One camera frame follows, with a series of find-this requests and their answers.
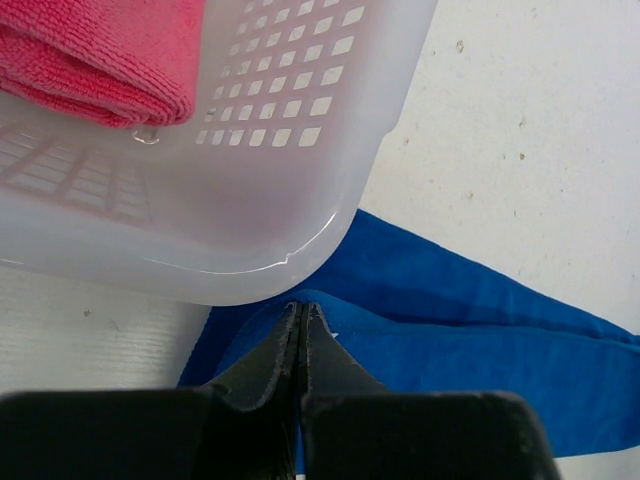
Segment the plastic basket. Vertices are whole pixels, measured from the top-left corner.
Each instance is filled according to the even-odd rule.
[[[0,265],[217,305],[292,287],[353,219],[434,9],[209,0],[198,109],[176,127],[0,94]]]

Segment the white plastic basket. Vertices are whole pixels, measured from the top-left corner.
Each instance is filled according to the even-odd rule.
[[[0,265],[216,305],[302,281],[353,219],[435,3],[208,0],[182,126],[0,94]]]

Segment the white floor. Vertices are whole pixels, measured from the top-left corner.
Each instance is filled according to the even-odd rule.
[[[638,25],[637,0],[441,0],[362,207],[640,334]],[[0,269],[0,391],[174,385],[207,311]],[[631,480],[640,451],[560,465]]]

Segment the pink microfiber cloth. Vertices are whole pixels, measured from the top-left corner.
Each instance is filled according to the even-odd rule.
[[[0,89],[110,127],[193,114],[204,0],[0,0]]]

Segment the blue cloth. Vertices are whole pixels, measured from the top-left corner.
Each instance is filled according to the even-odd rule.
[[[342,346],[394,391],[515,392],[556,456],[640,445],[640,337],[364,212],[298,287],[213,308],[180,385],[228,368],[291,299],[320,303]]]

